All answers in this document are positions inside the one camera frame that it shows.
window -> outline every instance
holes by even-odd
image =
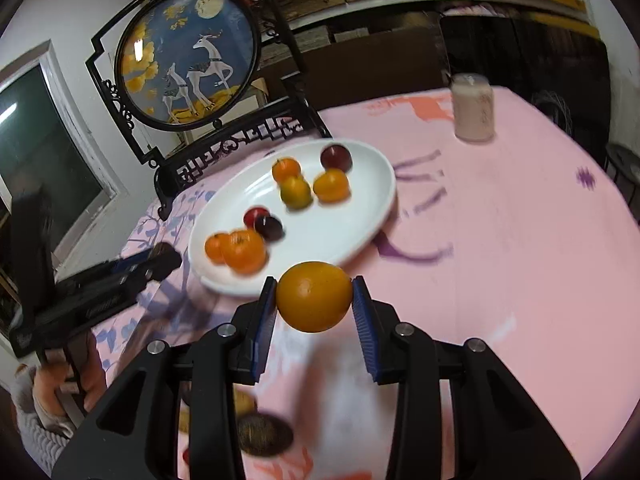
[[[44,186],[51,196],[54,266],[115,195],[58,75],[50,44],[0,72],[0,331],[14,300],[9,231],[12,196]]]

white deer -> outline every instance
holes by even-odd
[[[225,88],[229,90],[227,81],[234,72],[233,67],[222,61],[220,51],[209,41],[209,38],[215,40],[219,38],[220,35],[222,35],[222,32],[217,34],[206,34],[204,36],[202,34],[200,35],[200,39],[195,45],[193,45],[193,48],[206,48],[209,53],[209,61],[198,63],[192,66],[187,72],[187,79],[191,81],[193,93],[205,108],[212,107],[213,103],[200,91],[200,78],[217,75],[220,78],[220,81],[216,83],[216,86],[223,84]],[[228,70],[226,77],[223,73],[224,70]]]
[[[173,63],[169,70],[166,73],[166,76],[163,78],[166,81],[167,90],[162,94],[162,102],[164,106],[166,106],[167,111],[169,112],[169,117],[175,122],[179,122],[177,117],[174,115],[174,101],[176,99],[182,99],[184,97],[185,101],[187,101],[187,106],[193,115],[197,115],[195,106],[191,102],[189,98],[189,89],[187,87],[187,82],[176,73],[175,71],[175,63]]]

small orange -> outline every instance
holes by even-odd
[[[324,262],[304,262],[285,272],[276,286],[282,319],[300,332],[324,332],[347,313],[353,289],[350,277]]]
[[[330,168],[314,180],[314,193],[320,202],[341,202],[351,195],[344,171]]]
[[[300,176],[302,168],[295,158],[279,158],[271,167],[271,174],[278,184],[282,184],[290,176]]]
[[[264,267],[267,249],[257,232],[243,229],[222,239],[222,257],[238,274],[253,274]]]
[[[204,242],[204,251],[209,260],[215,264],[225,263],[225,259],[222,257],[222,240],[225,237],[228,237],[228,233],[215,233]]]
[[[290,176],[280,184],[280,198],[289,209],[304,209],[314,201],[309,184],[301,176]]]

human hand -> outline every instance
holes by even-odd
[[[93,409],[95,403],[107,389],[107,381],[102,369],[102,361],[95,342],[94,334],[87,335],[88,359],[84,368],[80,371],[80,383],[86,395],[84,408],[88,412]],[[50,415],[65,416],[65,410],[56,397],[56,389],[65,382],[70,373],[71,366],[68,363],[54,363],[43,365],[36,371],[33,381],[33,394],[38,399],[41,407]]]

can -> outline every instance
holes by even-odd
[[[451,83],[456,137],[487,142],[495,136],[494,89],[478,74],[456,74]]]

